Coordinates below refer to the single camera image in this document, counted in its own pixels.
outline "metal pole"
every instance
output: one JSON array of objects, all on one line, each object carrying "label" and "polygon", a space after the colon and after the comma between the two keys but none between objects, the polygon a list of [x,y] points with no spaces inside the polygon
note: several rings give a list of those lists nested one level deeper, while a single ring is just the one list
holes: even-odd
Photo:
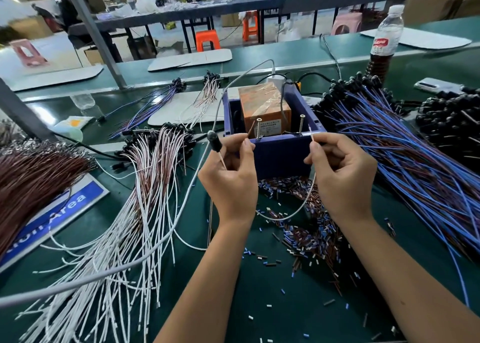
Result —
[{"label": "metal pole", "polygon": [[122,73],[120,72],[117,66],[117,63],[113,60],[113,56],[110,53],[102,35],[100,34],[100,31],[97,28],[97,25],[95,24],[92,18],[92,14],[88,10],[84,0],[71,0],[71,2],[75,6],[75,9],[77,10],[78,15],[80,16],[80,19],[82,20],[83,24],[85,24],[85,27],[87,28],[88,33],[90,34],[90,36],[93,39],[93,42],[98,48],[98,51],[100,53],[100,56],[102,57],[102,60],[105,62],[106,66],[110,70],[110,73],[112,74],[113,79],[117,83],[118,87],[120,89],[126,88],[127,84],[123,79]]},{"label": "metal pole", "polygon": [[57,142],[50,129],[33,113],[27,104],[0,79],[0,109],[17,124],[28,136],[42,141]]}]

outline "fingernail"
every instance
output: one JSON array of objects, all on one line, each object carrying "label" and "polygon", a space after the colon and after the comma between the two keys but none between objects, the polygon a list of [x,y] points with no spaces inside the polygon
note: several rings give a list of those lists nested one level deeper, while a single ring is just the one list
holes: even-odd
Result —
[{"label": "fingernail", "polygon": [[320,147],[320,145],[318,143],[316,143],[314,141],[310,142],[310,151],[313,152],[313,151],[317,150],[319,147]]}]

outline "hand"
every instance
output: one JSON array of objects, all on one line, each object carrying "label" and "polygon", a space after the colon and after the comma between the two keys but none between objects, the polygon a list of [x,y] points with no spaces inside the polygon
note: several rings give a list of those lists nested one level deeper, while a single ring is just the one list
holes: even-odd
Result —
[{"label": "hand", "polygon": [[210,151],[198,173],[198,179],[213,200],[220,216],[220,226],[237,223],[252,225],[258,199],[257,172],[254,163],[255,145],[246,133],[223,138],[221,154]]},{"label": "hand", "polygon": [[340,227],[373,220],[372,185],[377,161],[344,134],[317,133],[313,138],[304,162],[313,162],[318,192],[332,219]]}]

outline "orange box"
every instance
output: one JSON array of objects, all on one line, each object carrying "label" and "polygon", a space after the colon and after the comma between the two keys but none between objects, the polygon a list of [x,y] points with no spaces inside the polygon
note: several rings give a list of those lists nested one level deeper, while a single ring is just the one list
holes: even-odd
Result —
[{"label": "orange box", "polygon": [[280,92],[273,83],[246,86],[238,89],[240,103],[245,121],[245,130],[248,132],[255,123],[251,138],[257,136],[257,118],[261,118],[260,135],[279,135],[290,131],[292,111],[286,101],[283,102],[282,117],[280,110]]}]

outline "forearm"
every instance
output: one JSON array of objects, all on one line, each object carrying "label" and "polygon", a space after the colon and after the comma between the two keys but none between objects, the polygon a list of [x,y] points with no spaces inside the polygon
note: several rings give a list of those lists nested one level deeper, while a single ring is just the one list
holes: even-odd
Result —
[{"label": "forearm", "polygon": [[410,343],[471,343],[480,318],[372,219],[339,224]]},{"label": "forearm", "polygon": [[154,343],[222,343],[249,229],[219,227]]}]

